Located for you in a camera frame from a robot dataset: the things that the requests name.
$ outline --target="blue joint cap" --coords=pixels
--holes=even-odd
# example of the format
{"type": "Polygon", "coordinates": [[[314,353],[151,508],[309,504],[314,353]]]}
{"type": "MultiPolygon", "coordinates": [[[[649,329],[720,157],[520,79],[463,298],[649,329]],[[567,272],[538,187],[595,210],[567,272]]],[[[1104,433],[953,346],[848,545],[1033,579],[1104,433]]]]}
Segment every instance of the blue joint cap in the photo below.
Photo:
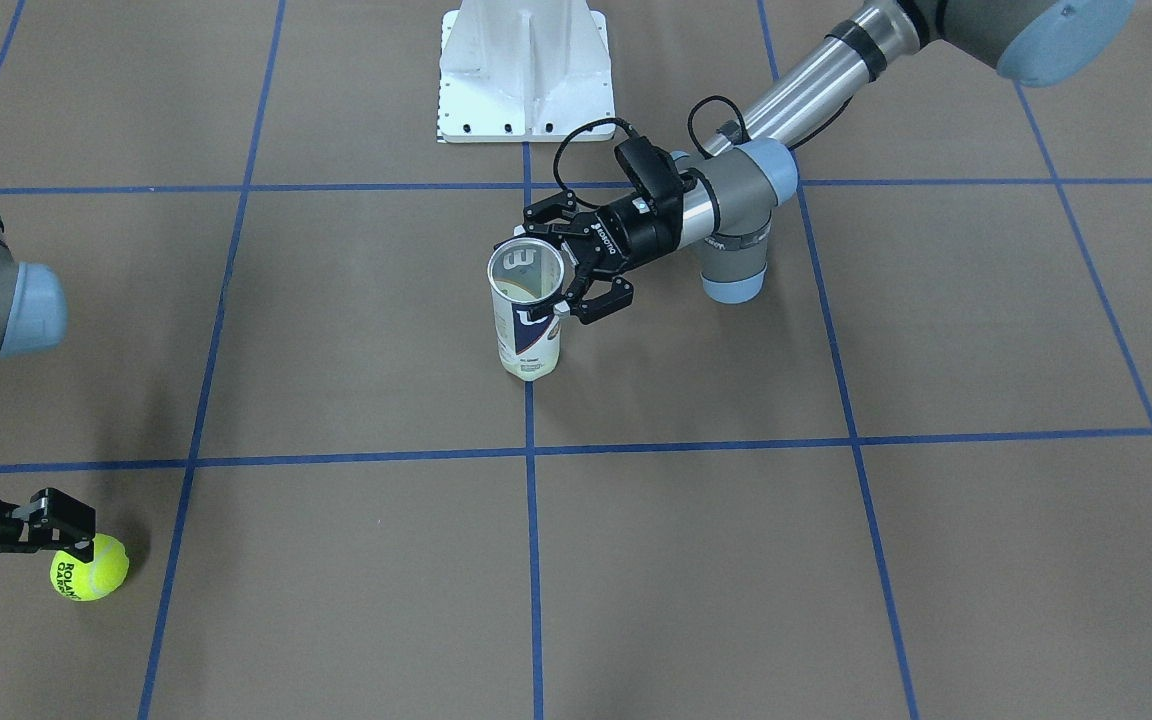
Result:
{"type": "Polygon", "coordinates": [[[1087,67],[1123,31],[1134,0],[1062,0],[1023,29],[998,59],[998,74],[1046,88],[1087,67]]]}
{"type": "Polygon", "coordinates": [[[714,282],[712,279],[700,275],[700,285],[705,288],[705,295],[711,300],[722,302],[723,305],[740,305],[741,302],[749,302],[763,291],[763,279],[767,276],[767,265],[755,276],[742,279],[735,282],[714,282]]]}
{"type": "Polygon", "coordinates": [[[51,350],[65,338],[69,309],[50,266],[21,263],[0,357],[51,350]]]}
{"type": "Polygon", "coordinates": [[[790,149],[780,142],[761,137],[758,141],[742,142],[736,150],[755,160],[758,169],[767,176],[772,190],[776,191],[778,206],[785,205],[799,190],[799,165],[794,160],[790,149]]]}

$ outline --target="yellow tennis ball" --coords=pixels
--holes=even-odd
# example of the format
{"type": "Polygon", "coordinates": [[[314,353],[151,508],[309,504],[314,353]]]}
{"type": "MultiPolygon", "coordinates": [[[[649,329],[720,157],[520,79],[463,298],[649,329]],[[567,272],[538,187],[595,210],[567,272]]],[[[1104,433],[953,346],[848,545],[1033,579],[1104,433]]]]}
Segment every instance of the yellow tennis ball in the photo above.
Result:
{"type": "Polygon", "coordinates": [[[100,600],[127,579],[127,548],[106,535],[92,538],[92,561],[59,551],[51,561],[51,585],[69,600],[100,600]]]}

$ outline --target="black cable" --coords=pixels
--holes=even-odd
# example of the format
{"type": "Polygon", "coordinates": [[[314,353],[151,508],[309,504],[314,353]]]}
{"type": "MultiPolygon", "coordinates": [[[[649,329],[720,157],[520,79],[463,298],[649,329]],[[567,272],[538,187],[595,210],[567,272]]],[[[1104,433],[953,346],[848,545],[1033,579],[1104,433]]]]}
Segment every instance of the black cable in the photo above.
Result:
{"type": "Polygon", "coordinates": [[[833,118],[829,118],[828,120],[826,120],[826,122],[824,122],[823,126],[820,126],[817,129],[814,129],[812,131],[812,135],[809,135],[809,136],[804,137],[803,141],[797,141],[797,142],[794,143],[794,145],[790,145],[790,150],[797,150],[799,147],[803,147],[814,136],[818,136],[818,135],[820,135],[820,132],[824,132],[824,128],[827,128],[827,127],[832,126],[833,122],[835,122],[835,120],[838,120],[838,115],[841,115],[842,111],[847,109],[847,105],[851,105],[851,97],[849,97],[849,99],[847,99],[847,101],[844,104],[842,104],[841,108],[838,108],[836,113],[833,114],[833,118]]]}
{"type": "Polygon", "coordinates": [[[735,103],[727,99],[727,97],[722,97],[721,94],[711,94],[710,97],[705,97],[704,100],[692,105],[690,113],[687,113],[687,137],[691,138],[691,143],[696,146],[696,151],[700,152],[700,157],[707,160],[713,158],[713,156],[710,154],[707,150],[702,147],[700,142],[696,139],[696,128],[692,122],[696,120],[696,113],[710,103],[722,103],[723,105],[727,105],[728,108],[732,108],[732,113],[736,113],[736,122],[740,126],[740,137],[737,137],[732,145],[740,145],[741,142],[750,141],[749,126],[745,124],[745,115],[741,114],[741,111],[737,108],[735,103]]]}
{"type": "Polygon", "coordinates": [[[574,191],[570,187],[567,187],[567,183],[564,183],[563,179],[558,174],[558,161],[562,160],[563,150],[567,150],[567,146],[571,145],[573,141],[576,141],[576,136],[579,136],[581,132],[589,132],[591,131],[591,129],[604,126],[615,126],[617,128],[621,128],[623,129],[623,131],[626,131],[626,135],[630,137],[639,136],[639,131],[636,131],[636,129],[634,129],[634,126],[628,123],[628,120],[624,120],[622,118],[602,118],[593,120],[593,122],[582,124],[582,127],[579,128],[573,129],[573,131],[567,134],[567,137],[563,137],[562,142],[558,143],[558,151],[554,152],[554,182],[558,183],[559,190],[562,190],[564,194],[570,195],[573,197],[573,200],[576,200],[577,204],[579,205],[586,206],[586,209],[598,209],[598,205],[594,205],[592,202],[582,200],[579,197],[576,196],[576,191],[574,191]]]}

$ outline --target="can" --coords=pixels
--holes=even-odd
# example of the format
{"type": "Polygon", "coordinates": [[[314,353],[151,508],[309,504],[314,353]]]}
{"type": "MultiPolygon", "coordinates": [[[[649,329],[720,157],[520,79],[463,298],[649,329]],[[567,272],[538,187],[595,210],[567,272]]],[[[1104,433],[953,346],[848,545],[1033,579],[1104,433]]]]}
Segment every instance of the can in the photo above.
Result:
{"type": "Polygon", "coordinates": [[[500,364],[524,381],[546,376],[558,365],[561,318],[550,311],[531,319],[529,310],[562,291],[566,274],[558,248],[536,237],[500,243],[488,260],[500,364]]]}

